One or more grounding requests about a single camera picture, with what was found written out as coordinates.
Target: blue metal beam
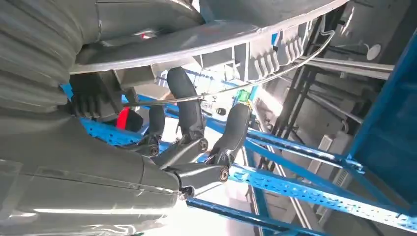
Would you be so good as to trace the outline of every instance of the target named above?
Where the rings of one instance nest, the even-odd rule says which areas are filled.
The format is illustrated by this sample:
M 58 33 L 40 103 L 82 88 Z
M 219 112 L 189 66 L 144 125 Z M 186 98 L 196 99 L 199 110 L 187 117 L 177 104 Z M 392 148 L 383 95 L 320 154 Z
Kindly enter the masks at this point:
M 263 133 L 257 130 L 249 129 L 247 139 L 257 144 L 269 145 L 281 150 L 285 150 L 323 163 L 327 163 L 338 168 L 344 167 L 344 163 L 346 162 L 349 165 L 353 165 L 355 169 L 357 169 L 359 172 L 362 169 L 362 165 L 360 163 L 353 159 L 347 160 L 345 156 L 329 153 L 313 147 L 307 147 L 305 145 L 292 142 L 290 140 L 282 139 L 274 135 Z
M 254 153 L 251 150 L 245 149 L 247 157 L 247 165 L 249 167 L 256 168 Z M 256 208 L 258 209 L 258 215 L 269 218 L 269 211 L 267 201 L 265 199 L 264 191 L 260 188 L 253 187 L 253 197 L 255 198 Z M 264 236 L 272 235 L 271 231 L 263 229 Z
M 334 194 L 295 179 L 236 165 L 230 169 L 229 179 L 417 233 L 417 217 L 411 217 L 395 207 L 374 203 L 359 196 Z
M 297 164 L 294 164 L 293 162 L 276 155 L 275 153 L 272 153 L 268 151 L 267 149 L 260 147 L 256 144 L 254 144 L 251 141 L 245 141 L 245 147 L 248 149 L 251 149 L 254 152 L 259 153 L 261 156 L 264 156 L 265 158 L 282 165 L 283 167 L 289 169 L 290 171 L 308 179 L 309 181 L 327 189 L 328 191 L 331 191 L 335 194 L 346 194 L 346 195 L 353 195 L 352 193 L 348 192 L 347 190 L 333 184 L 332 182 L 328 181 L 327 179 L 323 179 L 320 176 L 306 170 L 303 167 L 298 166 Z
M 272 220 L 268 217 L 255 215 L 246 211 L 237 210 L 228 206 L 223 206 L 215 203 L 210 203 L 201 199 L 191 198 L 187 200 L 187 205 L 210 212 L 217 213 L 219 215 L 232 218 L 234 220 L 258 226 L 264 229 L 278 231 L 278 232 L 297 232 L 302 235 L 311 236 L 324 236 L 325 234 L 311 231 L 303 228 L 299 228 L 295 225 L 287 224 L 281 221 Z

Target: metal frame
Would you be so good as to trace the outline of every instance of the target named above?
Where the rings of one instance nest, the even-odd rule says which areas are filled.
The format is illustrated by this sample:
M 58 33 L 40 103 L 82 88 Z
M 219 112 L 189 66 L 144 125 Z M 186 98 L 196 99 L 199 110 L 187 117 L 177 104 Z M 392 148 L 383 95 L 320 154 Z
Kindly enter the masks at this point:
M 413 46 L 411 48 L 416 47 L 417 36 L 414 36 L 411 45 Z M 415 52 L 417 51 L 406 50 L 406 54 L 403 56 L 402 63 L 406 62 L 405 59 L 410 56 L 410 53 Z M 404 76 L 405 73 L 404 71 L 401 71 L 401 69 L 402 66 L 400 65 L 394 71 L 390 80 L 391 82 L 395 82 L 398 77 Z M 390 87 L 384 88 L 383 94 L 390 92 L 390 89 L 392 89 L 391 86 L 393 86 L 392 84 L 394 83 L 390 83 L 388 84 Z M 249 129 L 245 141 L 246 149 L 257 152 L 261 156 L 276 162 L 279 165 L 282 165 L 283 167 L 295 172 L 300 176 L 305 177 L 311 181 L 312 184 L 307 184 L 293 178 L 278 176 L 269 171 L 254 169 L 250 167 L 241 167 L 237 165 L 232 166 L 230 169 L 229 179 L 238 182 L 245 182 L 258 189 L 268 190 L 292 198 L 323 205 L 333 210 L 349 213 L 364 219 L 417 233 L 417 217 L 415 212 L 412 212 L 413 209 L 403 209 L 393 204 L 377 187 L 375 187 L 363 176 L 365 168 L 354 159 L 354 154 L 358 146 L 360 146 L 362 139 L 364 139 L 363 136 L 366 135 L 366 132 L 369 129 L 368 123 L 372 121 L 372 119 L 375 119 L 375 116 L 378 116 L 378 113 L 382 109 L 383 105 L 386 104 L 386 99 L 389 99 L 389 97 L 384 96 L 383 99 L 377 101 L 373 111 L 369 114 L 368 119 L 365 119 L 364 126 L 359 132 L 358 139 L 355 139 L 352 151 L 347 156 L 325 152 L 316 148 L 307 147 L 295 142 L 278 138 L 271 134 Z M 176 117 L 178 115 L 178 108 L 172 105 L 168 106 L 167 115 Z M 211 117 L 206 118 L 208 127 L 218 132 L 224 131 L 225 122 L 218 121 Z M 141 137 L 141 134 L 122 131 L 117 128 L 90 120 L 83 119 L 82 123 L 91 135 L 101 138 L 111 145 L 126 145 L 134 143 Z M 342 189 L 330 181 L 307 171 L 306 169 L 286 160 L 282 156 L 279 156 L 262 146 L 271 146 L 280 150 L 290 151 L 306 158 L 311 158 L 326 164 L 336 166 L 338 168 L 343 168 L 348 171 L 357 181 L 359 181 L 367 190 L 369 190 L 369 192 L 377 199 L 377 201 L 370 201 L 345 189 Z M 323 233 L 320 232 L 314 232 L 276 220 L 271 220 L 262 215 L 254 215 L 198 199 L 189 199 L 188 204 L 193 207 L 209 210 L 223 216 L 253 224 L 257 227 L 283 232 L 283 235 L 323 235 Z

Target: support beam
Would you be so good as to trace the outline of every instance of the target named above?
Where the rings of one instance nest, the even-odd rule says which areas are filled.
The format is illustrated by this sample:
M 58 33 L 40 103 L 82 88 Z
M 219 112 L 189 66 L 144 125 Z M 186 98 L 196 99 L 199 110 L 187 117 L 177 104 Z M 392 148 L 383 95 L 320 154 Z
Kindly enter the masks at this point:
M 188 199 L 187 205 L 190 207 L 195 207 L 195 208 L 207 210 L 210 212 L 214 212 L 221 216 L 232 218 L 234 220 L 237 220 L 243 223 L 251 224 L 257 227 L 262 227 L 264 229 L 268 229 L 272 231 L 278 231 L 278 232 L 292 231 L 301 235 L 325 236 L 325 234 L 320 233 L 320 232 L 315 232 L 315 231 L 299 228 L 295 225 L 287 224 L 287 223 L 277 221 L 277 220 L 272 220 L 267 217 L 254 215 L 246 211 L 237 210 L 234 208 L 230 208 L 230 207 L 215 204 L 215 203 L 210 203 L 210 202 L 196 199 L 196 198 Z

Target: bolt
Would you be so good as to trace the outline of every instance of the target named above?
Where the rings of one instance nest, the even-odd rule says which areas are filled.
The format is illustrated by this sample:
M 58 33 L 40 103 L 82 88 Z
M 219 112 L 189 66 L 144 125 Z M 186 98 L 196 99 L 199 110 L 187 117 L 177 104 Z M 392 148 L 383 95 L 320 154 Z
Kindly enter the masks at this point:
M 150 154 L 152 156 L 156 156 L 156 155 L 158 155 L 158 153 L 159 153 L 159 148 L 158 147 L 151 147 L 150 148 Z
M 222 169 L 220 171 L 220 181 L 226 182 L 226 180 L 229 178 L 229 170 L 228 169 Z
M 203 140 L 200 141 L 200 151 L 201 152 L 207 151 L 208 146 L 209 146 L 209 144 L 208 144 L 206 139 L 203 139 Z

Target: gray metal structure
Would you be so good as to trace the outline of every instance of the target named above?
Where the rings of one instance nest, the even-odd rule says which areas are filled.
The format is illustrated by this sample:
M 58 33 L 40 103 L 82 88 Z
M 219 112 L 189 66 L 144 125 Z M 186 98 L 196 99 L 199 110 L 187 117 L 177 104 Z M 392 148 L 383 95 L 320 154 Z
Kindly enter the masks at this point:
M 204 24 L 181 0 L 0 1 L 0 234 L 131 235 L 157 227 L 188 187 L 181 175 L 189 169 L 162 170 L 148 157 L 91 137 L 65 110 L 60 85 L 70 72 L 211 53 L 310 21 L 346 1 L 314 1 L 303 11 L 294 1 L 281 7 L 262 1 L 263 9 L 274 6 L 270 13 L 285 8 L 291 14 L 258 26 L 227 19 Z M 149 41 L 99 43 L 149 29 L 157 35 Z M 208 164 L 230 167 L 246 135 L 236 129 L 247 115 L 242 106 L 231 112 Z M 212 182 L 224 181 L 224 168 L 217 170 Z

